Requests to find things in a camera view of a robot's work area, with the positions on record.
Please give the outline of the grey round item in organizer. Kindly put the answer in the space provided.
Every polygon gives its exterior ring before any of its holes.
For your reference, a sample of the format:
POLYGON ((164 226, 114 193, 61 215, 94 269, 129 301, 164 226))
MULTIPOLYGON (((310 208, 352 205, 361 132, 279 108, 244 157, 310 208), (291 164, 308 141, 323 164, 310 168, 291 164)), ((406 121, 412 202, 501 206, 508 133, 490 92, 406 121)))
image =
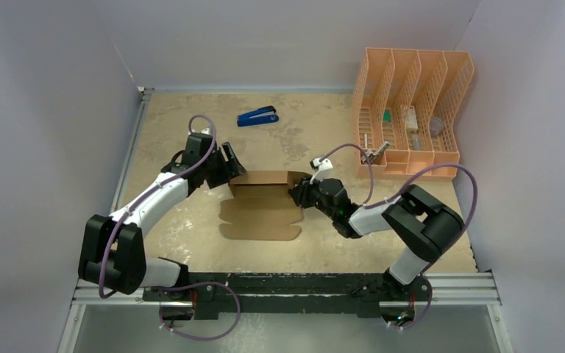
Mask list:
POLYGON ((435 115, 430 118, 428 126, 431 138, 437 138, 445 127, 445 121, 443 118, 435 115))

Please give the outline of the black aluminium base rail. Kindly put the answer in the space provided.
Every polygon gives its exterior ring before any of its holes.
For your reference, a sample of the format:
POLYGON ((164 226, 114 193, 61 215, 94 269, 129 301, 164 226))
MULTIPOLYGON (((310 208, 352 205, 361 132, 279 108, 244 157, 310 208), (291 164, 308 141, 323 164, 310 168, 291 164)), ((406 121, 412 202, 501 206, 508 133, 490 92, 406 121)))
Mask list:
POLYGON ((95 285, 81 281, 73 303, 79 305, 149 305, 164 316, 191 314, 213 320, 221 313, 353 314, 409 323, 426 307, 493 305, 500 295, 490 273, 428 274, 395 289, 381 273, 196 273, 191 289, 138 288, 101 299, 95 285))

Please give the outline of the black white patterned clip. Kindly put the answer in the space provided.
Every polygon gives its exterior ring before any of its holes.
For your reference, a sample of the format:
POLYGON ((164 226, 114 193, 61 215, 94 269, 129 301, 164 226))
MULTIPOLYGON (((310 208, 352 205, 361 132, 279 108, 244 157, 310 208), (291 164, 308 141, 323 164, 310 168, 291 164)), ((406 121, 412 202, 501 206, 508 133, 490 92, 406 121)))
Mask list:
POLYGON ((368 149, 366 151, 366 155, 361 157, 361 162, 363 164, 376 165, 377 161, 383 156, 384 152, 390 145, 391 144, 388 141, 384 141, 377 150, 368 149))

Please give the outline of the orange plastic file organizer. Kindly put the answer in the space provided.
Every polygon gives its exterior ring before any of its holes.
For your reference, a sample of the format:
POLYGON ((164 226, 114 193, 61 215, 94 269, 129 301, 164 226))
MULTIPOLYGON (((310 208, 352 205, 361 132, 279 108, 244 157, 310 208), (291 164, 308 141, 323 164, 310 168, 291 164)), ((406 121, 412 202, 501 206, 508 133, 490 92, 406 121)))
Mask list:
POLYGON ((450 181, 461 156, 455 120, 475 72, 467 51, 367 48, 352 94, 355 158, 361 179, 450 181))

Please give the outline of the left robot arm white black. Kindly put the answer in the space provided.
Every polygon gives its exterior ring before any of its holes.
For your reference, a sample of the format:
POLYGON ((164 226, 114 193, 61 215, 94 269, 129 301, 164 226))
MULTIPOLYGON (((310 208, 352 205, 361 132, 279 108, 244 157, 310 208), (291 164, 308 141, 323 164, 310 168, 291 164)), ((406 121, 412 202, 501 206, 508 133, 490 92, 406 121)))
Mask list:
POLYGON ((190 290, 188 267, 146 256, 144 238, 174 206, 197 188, 210 189, 246 174, 232 146, 217 144, 213 135, 189 134, 185 148, 164 165, 157 178, 129 204, 110 215, 91 216, 84 231, 78 277, 97 284, 100 297, 131 294, 139 288, 161 287, 173 301, 190 290))

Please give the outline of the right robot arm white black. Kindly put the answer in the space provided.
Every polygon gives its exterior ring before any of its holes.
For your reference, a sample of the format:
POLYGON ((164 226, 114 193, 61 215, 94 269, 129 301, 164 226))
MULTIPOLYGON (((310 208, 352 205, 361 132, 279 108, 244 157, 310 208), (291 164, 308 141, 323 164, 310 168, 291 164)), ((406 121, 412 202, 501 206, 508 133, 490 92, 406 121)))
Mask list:
POLYGON ((462 235, 465 222, 453 209, 418 185, 407 186, 391 201, 375 207, 354 203, 339 179, 300 179, 288 190, 297 207, 316 208, 337 233, 358 239, 393 230, 405 244, 399 258, 383 274, 383 288, 392 299, 410 293, 413 281, 433 265, 462 235))

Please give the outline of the brown cardboard box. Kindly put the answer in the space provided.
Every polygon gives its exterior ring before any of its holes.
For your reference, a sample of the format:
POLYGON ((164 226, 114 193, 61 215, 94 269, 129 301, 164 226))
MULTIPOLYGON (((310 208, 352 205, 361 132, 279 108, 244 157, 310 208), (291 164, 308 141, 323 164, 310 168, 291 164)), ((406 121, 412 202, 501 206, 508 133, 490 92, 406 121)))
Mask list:
POLYGON ((232 197, 220 202, 220 233, 230 240, 296 239, 303 212, 288 191, 308 176, 301 171, 249 171, 232 179, 232 197))

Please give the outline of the blue black stapler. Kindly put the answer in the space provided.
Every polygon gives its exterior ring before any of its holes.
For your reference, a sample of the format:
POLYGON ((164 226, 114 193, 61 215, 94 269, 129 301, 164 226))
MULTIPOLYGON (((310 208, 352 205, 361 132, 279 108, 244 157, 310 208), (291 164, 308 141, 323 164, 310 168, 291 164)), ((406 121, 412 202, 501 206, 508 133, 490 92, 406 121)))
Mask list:
POLYGON ((238 127, 257 126, 263 124, 273 124, 278 122, 280 117, 273 106, 265 106, 256 110, 243 113, 237 116, 236 124, 238 127))

